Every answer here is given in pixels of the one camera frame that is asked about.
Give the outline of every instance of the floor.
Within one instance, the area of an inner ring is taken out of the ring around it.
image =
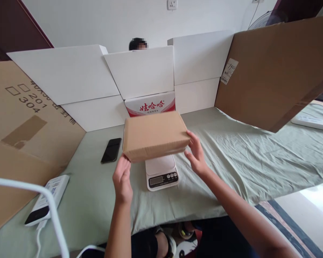
[[[323,252],[323,184],[275,200]]]

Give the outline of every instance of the cardboard box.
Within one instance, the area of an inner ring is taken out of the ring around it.
[[[124,100],[174,90],[173,47],[104,55]]]
[[[13,62],[0,62],[0,177],[44,186],[85,131]],[[0,186],[0,228],[37,193]]]
[[[190,143],[177,111],[126,119],[123,153],[131,162],[183,152]]]
[[[234,35],[215,107],[277,132],[323,92],[323,17]]]
[[[130,117],[175,111],[175,92],[127,99],[125,105]]]
[[[221,30],[172,38],[175,85],[219,78],[225,68],[233,31]]]
[[[86,132],[123,125],[129,117],[121,95],[61,106]]]
[[[101,45],[7,54],[57,105],[120,94]]]
[[[219,78],[175,85],[176,110],[180,114],[214,107]]]

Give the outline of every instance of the red and white box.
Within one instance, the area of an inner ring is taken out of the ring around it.
[[[130,117],[175,111],[175,92],[126,99],[125,105]]]

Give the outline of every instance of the white power bank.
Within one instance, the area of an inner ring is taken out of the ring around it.
[[[69,180],[68,175],[62,175],[62,176],[50,179],[45,186],[46,189],[51,191],[55,200],[56,207],[58,207],[61,201],[62,195],[64,194],[64,191],[66,189],[68,180]],[[28,218],[25,221],[25,226],[33,226],[47,219],[50,219],[48,201],[44,195],[40,194],[39,198],[37,199],[37,202],[32,208],[31,213],[29,214]]]
[[[294,117],[291,122],[293,124],[304,125],[323,130],[323,119],[311,118],[303,115]]]

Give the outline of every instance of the hand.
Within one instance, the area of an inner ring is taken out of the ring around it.
[[[122,154],[117,162],[114,175],[112,176],[116,193],[116,202],[118,204],[131,204],[132,202],[133,190],[129,178],[130,167],[130,161]]]
[[[187,134],[191,137],[189,147],[192,153],[185,151],[184,155],[190,161],[194,172],[201,176],[209,171],[209,167],[206,164],[199,138],[189,130],[187,130]]]

